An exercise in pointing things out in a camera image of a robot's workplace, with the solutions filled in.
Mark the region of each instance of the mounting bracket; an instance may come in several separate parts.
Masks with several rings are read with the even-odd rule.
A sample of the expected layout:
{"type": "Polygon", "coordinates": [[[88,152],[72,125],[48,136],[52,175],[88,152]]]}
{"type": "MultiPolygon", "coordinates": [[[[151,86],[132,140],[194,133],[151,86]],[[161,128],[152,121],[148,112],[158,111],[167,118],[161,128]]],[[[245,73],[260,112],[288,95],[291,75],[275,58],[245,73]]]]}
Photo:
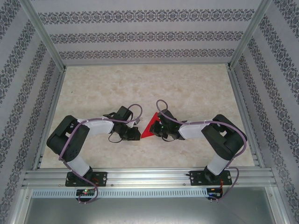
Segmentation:
{"type": "Polygon", "coordinates": [[[223,181],[223,185],[232,185],[232,178],[229,170],[223,170],[217,180],[210,182],[205,178],[205,172],[203,170],[192,170],[187,175],[190,177],[191,186],[207,186],[207,185],[220,185],[220,181],[223,181]]]}
{"type": "MultiPolygon", "coordinates": [[[[105,187],[107,183],[107,172],[93,172],[90,179],[98,187],[105,187]]],[[[65,180],[66,187],[92,187],[91,184],[81,180],[72,172],[68,172],[65,180]]]]}

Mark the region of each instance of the red triangular object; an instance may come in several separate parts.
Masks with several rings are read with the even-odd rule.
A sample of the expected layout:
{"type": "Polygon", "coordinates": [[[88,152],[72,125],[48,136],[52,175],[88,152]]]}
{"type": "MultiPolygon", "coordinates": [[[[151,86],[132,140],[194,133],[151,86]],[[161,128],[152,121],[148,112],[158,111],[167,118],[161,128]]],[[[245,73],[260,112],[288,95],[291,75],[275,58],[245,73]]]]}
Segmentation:
{"type": "Polygon", "coordinates": [[[142,138],[142,139],[154,135],[153,133],[150,132],[150,126],[151,126],[152,124],[154,124],[156,120],[159,120],[158,112],[156,112],[156,113],[154,114],[153,118],[150,120],[149,124],[146,126],[144,132],[143,132],[142,135],[141,135],[141,138],[142,138]]]}

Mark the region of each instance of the metal extrusion profile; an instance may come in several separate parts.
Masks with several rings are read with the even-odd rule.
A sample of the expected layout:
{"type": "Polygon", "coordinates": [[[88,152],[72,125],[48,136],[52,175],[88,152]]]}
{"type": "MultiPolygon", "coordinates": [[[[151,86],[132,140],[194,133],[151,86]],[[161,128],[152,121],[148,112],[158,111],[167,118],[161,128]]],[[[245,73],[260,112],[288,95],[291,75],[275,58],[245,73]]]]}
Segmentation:
{"type": "Polygon", "coordinates": [[[291,224],[278,187],[265,187],[271,210],[277,224],[291,224]]]}
{"type": "Polygon", "coordinates": [[[53,41],[50,38],[46,28],[44,27],[41,19],[39,18],[37,12],[35,11],[34,7],[32,6],[30,0],[20,0],[20,4],[22,8],[26,12],[27,16],[30,18],[30,21],[36,28],[40,38],[42,39],[43,43],[45,44],[47,50],[50,52],[52,58],[55,61],[55,64],[59,68],[60,71],[64,69],[64,63],[56,50],[53,41]]]}
{"type": "Polygon", "coordinates": [[[26,214],[29,209],[29,204],[32,196],[32,189],[21,189],[18,195],[18,200],[14,207],[14,212],[7,222],[9,224],[24,224],[26,214]]]}
{"type": "Polygon", "coordinates": [[[258,166],[264,168],[265,164],[263,162],[262,154],[258,147],[256,138],[254,137],[255,134],[254,134],[253,128],[251,126],[251,122],[249,119],[249,115],[247,113],[245,102],[244,102],[242,94],[241,94],[240,87],[236,80],[235,72],[234,72],[234,70],[231,70],[228,66],[227,66],[227,71],[228,71],[228,77],[229,77],[230,83],[233,88],[233,92],[234,92],[234,96],[235,96],[235,99],[237,102],[241,120],[242,120],[244,129],[245,129],[245,133],[247,134],[247,137],[248,137],[248,143],[249,143],[251,151],[253,151],[253,154],[254,154],[253,159],[254,159],[255,165],[257,165],[256,160],[255,160],[255,158],[256,158],[258,161],[258,166]]]}
{"type": "Polygon", "coordinates": [[[56,107],[58,104],[62,85],[64,82],[65,73],[66,73],[66,69],[64,69],[64,71],[61,73],[61,77],[59,78],[59,81],[58,81],[58,86],[57,86],[57,89],[55,92],[54,100],[53,100],[51,108],[50,108],[49,116],[46,120],[46,126],[45,126],[46,128],[43,132],[41,144],[40,144],[37,154],[36,154],[36,160],[34,161],[33,170],[37,170],[40,166],[40,163],[42,162],[41,156],[44,153],[44,150],[46,148],[47,138],[48,138],[50,130],[51,130],[51,124],[54,119],[54,114],[55,114],[55,110],[56,110],[56,107]]]}
{"type": "MultiPolygon", "coordinates": [[[[168,169],[93,169],[105,171],[107,186],[105,189],[175,189],[197,188],[191,186],[186,174],[190,170],[204,168],[168,168],[168,169]]],[[[240,176],[235,187],[271,187],[276,186],[271,168],[239,167],[240,176]]],[[[27,171],[22,184],[23,189],[68,189],[65,187],[68,169],[39,169],[27,171]]],[[[232,180],[236,171],[230,169],[232,180]]]]}
{"type": "Polygon", "coordinates": [[[263,15],[265,14],[266,10],[268,9],[271,0],[261,0],[261,3],[256,9],[256,12],[254,13],[249,25],[246,28],[246,31],[244,32],[233,56],[230,61],[230,68],[234,68],[235,65],[238,63],[239,58],[241,57],[244,49],[246,48],[250,38],[252,37],[254,31],[256,30],[259,22],[261,21],[263,15]]]}

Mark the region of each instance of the purple cable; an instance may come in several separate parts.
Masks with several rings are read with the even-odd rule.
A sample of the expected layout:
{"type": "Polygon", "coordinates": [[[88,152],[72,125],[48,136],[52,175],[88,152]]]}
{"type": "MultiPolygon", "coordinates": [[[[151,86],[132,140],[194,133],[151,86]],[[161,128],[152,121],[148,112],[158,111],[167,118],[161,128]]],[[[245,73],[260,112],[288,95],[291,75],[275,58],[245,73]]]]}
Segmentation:
{"type": "Polygon", "coordinates": [[[141,117],[141,115],[142,115],[142,107],[141,107],[139,104],[132,104],[131,106],[128,107],[128,109],[130,109],[132,106],[138,106],[138,107],[140,108],[140,114],[139,114],[139,116],[138,116],[137,118],[135,118],[135,119],[133,119],[133,120],[115,120],[115,119],[109,119],[109,118],[92,118],[92,119],[88,119],[88,120],[83,120],[82,122],[80,122],[80,123],[74,128],[74,130],[72,131],[71,135],[69,136],[69,139],[66,141],[66,143],[65,143],[65,145],[64,145],[64,147],[63,147],[63,149],[62,149],[62,151],[61,151],[61,153],[60,153],[60,155],[59,155],[58,160],[62,161],[62,162],[64,163],[64,165],[65,165],[68,169],[70,169],[70,170],[73,172],[74,175],[76,175],[77,177],[81,178],[82,180],[84,180],[84,181],[90,183],[91,185],[93,185],[94,188],[95,188],[96,191],[97,191],[96,196],[95,196],[94,198],[92,198],[91,200],[89,200],[88,202],[82,202],[82,201],[80,201],[80,197],[81,197],[81,195],[80,195],[79,198],[78,198],[79,203],[88,204],[88,203],[93,202],[93,201],[98,197],[98,195],[99,195],[99,189],[98,189],[97,185],[95,185],[93,182],[89,181],[88,179],[85,179],[83,176],[81,176],[80,174],[76,173],[76,171],[74,171],[74,170],[73,170],[73,169],[72,169],[72,168],[71,168],[71,167],[70,167],[70,166],[63,160],[62,157],[63,157],[63,155],[64,155],[64,153],[65,153],[65,151],[66,151],[66,149],[67,149],[67,146],[69,145],[69,143],[70,143],[72,137],[74,136],[74,134],[75,134],[75,132],[78,130],[78,128],[79,128],[81,125],[83,125],[83,124],[85,124],[85,123],[87,123],[87,122],[89,122],[89,121],[95,121],[95,120],[108,120],[108,121],[115,121],[115,122],[120,122],[120,123],[131,123],[131,122],[134,122],[134,121],[138,120],[138,119],[141,117]]]}
{"type": "MultiPolygon", "coordinates": [[[[241,150],[241,152],[237,153],[237,154],[236,154],[236,155],[235,155],[235,156],[228,162],[228,164],[226,165],[226,168],[228,168],[228,166],[231,164],[231,162],[232,162],[237,156],[241,155],[241,154],[245,151],[246,146],[247,146],[246,139],[245,139],[244,135],[243,135],[237,128],[235,128],[235,127],[233,127],[233,126],[231,126],[231,125],[229,125],[229,124],[227,124],[227,123],[219,122],[219,121],[213,121],[213,120],[197,121],[197,122],[180,122],[180,121],[177,121],[177,120],[175,120],[175,119],[172,119],[172,118],[168,117],[166,114],[164,114],[164,113],[161,111],[161,109],[159,108],[159,105],[158,105],[159,102],[163,102],[163,103],[165,103],[165,105],[166,105],[166,109],[168,109],[168,105],[167,105],[167,103],[166,103],[164,100],[159,99],[159,100],[157,100],[157,102],[156,102],[156,106],[157,106],[157,109],[159,110],[159,112],[160,112],[164,117],[166,117],[167,119],[169,119],[169,120],[171,120],[171,121],[173,121],[173,122],[176,122],[176,123],[178,123],[178,124],[181,124],[181,125],[218,124],[218,125],[224,125],[224,126],[226,126],[226,127],[229,127],[229,128],[231,128],[231,129],[233,129],[234,131],[236,131],[236,132],[241,136],[241,138],[242,138],[242,140],[243,140],[243,142],[244,142],[244,146],[243,146],[243,149],[241,150]]],[[[238,178],[239,178],[239,169],[238,169],[237,167],[231,167],[231,168],[234,168],[234,169],[237,170],[237,177],[236,177],[234,183],[232,184],[232,186],[229,188],[229,190],[226,192],[226,194],[225,194],[222,198],[226,197],[226,195],[228,194],[228,192],[230,192],[230,190],[234,187],[234,185],[237,183],[237,180],[238,180],[238,178]]]]}

